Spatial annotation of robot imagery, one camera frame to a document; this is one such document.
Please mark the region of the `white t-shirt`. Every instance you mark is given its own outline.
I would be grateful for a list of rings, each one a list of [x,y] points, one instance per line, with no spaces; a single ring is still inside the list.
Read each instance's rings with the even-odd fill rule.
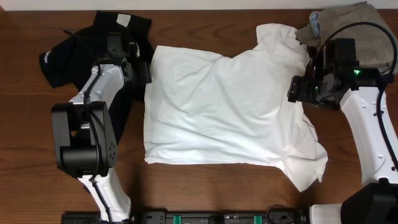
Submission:
[[[158,46],[145,92],[146,162],[276,167],[299,191],[321,181],[327,152],[302,104],[287,99],[309,61],[295,33],[259,25],[257,45],[235,57]]]

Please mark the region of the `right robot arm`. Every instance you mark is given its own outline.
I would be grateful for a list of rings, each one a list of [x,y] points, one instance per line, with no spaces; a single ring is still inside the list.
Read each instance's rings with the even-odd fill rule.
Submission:
[[[341,204],[315,204],[310,223],[397,223],[397,136],[386,106],[379,70],[364,67],[316,68],[294,76],[289,102],[341,110],[357,148],[362,188]]]

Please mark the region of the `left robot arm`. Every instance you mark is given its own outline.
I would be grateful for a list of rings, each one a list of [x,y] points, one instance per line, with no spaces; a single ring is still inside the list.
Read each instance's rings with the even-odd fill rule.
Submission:
[[[65,212],[61,222],[134,223],[115,165],[132,101],[152,81],[153,48],[117,34],[94,46],[76,37],[70,43],[44,59],[74,68],[72,75],[84,79],[76,96],[51,110],[55,159],[58,169],[84,185],[99,210]]]

